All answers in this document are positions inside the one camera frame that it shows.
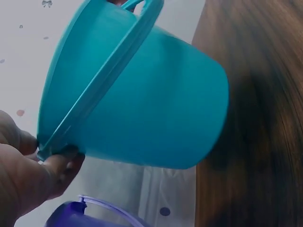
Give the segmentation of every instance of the purple plastic container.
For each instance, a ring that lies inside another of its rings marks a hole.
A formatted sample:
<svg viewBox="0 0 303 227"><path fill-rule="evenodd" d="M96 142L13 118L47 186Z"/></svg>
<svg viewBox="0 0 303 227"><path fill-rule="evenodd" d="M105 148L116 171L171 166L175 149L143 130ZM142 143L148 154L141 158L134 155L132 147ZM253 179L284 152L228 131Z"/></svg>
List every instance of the purple plastic container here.
<svg viewBox="0 0 303 227"><path fill-rule="evenodd" d="M81 195L80 201L66 202L59 206L47 220L45 227L125 227L84 214L86 203L94 203L124 217L133 227L151 227L115 205L89 196Z"/></svg>

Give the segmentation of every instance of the floor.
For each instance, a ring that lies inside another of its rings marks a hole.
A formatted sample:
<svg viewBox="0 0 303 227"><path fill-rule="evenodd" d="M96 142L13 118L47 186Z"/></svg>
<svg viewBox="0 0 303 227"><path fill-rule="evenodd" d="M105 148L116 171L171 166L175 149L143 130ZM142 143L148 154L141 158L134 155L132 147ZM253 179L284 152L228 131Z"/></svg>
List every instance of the floor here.
<svg viewBox="0 0 303 227"><path fill-rule="evenodd" d="M0 85L0 106L20 128L34 135L48 64L61 32L81 2L0 2L0 30L6 34L0 37L0 75L1 81L5 81ZM203 6L204 1L200 0L167 0L157 25L191 43ZM154 227L193 227L195 191L195 168L186 171L144 168L87 157L81 172L61 198L44 203L22 217L16 226L43 226L61 203L87 194L138 214ZM89 208L89 214L127 225L96 207Z"/></svg>
<svg viewBox="0 0 303 227"><path fill-rule="evenodd" d="M230 83L197 167L197 227L303 225L303 1L206 0L193 45Z"/></svg>

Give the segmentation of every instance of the bucket handle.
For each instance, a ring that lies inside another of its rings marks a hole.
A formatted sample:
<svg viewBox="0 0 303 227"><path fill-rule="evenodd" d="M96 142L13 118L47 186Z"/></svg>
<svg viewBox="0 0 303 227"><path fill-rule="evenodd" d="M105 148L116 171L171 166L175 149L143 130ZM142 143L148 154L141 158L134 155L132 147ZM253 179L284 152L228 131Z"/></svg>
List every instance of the bucket handle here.
<svg viewBox="0 0 303 227"><path fill-rule="evenodd" d="M129 0L122 8L131 9L141 1ZM163 3L164 0L145 0L141 15L136 23L125 34L118 46L84 89L46 145L38 152L38 157L42 161L48 156L59 152L60 148L53 146L59 144L72 126L84 121L111 88L151 31L160 14Z"/></svg>
<svg viewBox="0 0 303 227"><path fill-rule="evenodd" d="M144 226L138 219L136 219L134 216L132 216L131 214L129 214L128 212L126 212L125 210L115 206L114 204L110 203L110 202L106 202L104 200L98 200L96 198L87 196L87 195L80 195L80 202L89 202L89 203L93 203L96 205L99 205L103 208L106 208L108 210L111 210L117 214L119 214L120 216L122 216L126 221L128 221L131 225L133 225L133 227L147 227L146 225Z"/></svg>

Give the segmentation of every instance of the bucket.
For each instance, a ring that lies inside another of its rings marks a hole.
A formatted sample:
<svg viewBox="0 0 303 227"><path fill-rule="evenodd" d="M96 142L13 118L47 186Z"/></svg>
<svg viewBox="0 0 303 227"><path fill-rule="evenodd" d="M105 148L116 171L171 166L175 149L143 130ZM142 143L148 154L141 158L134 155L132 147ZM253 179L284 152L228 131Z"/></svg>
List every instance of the bucket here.
<svg viewBox="0 0 303 227"><path fill-rule="evenodd" d="M153 25L163 0L139 17L88 0L59 42L42 95L37 138L45 160L67 144L87 156L186 169L212 149L228 106L222 67Z"/></svg>
<svg viewBox="0 0 303 227"><path fill-rule="evenodd" d="M47 220L45 227L125 227L108 221L100 220L84 214L87 203L94 203L123 217L133 227L150 227L139 217L102 200L89 196L80 196L80 201L66 202L59 206Z"/></svg>

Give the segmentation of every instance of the wooden surface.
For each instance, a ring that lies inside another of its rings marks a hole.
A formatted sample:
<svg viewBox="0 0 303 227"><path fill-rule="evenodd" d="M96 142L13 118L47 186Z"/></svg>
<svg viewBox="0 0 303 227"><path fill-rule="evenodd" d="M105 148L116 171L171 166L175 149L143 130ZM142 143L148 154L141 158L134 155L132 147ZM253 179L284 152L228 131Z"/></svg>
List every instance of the wooden surface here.
<svg viewBox="0 0 303 227"><path fill-rule="evenodd" d="M230 83L197 227L303 226L303 0L206 0L193 45Z"/></svg>

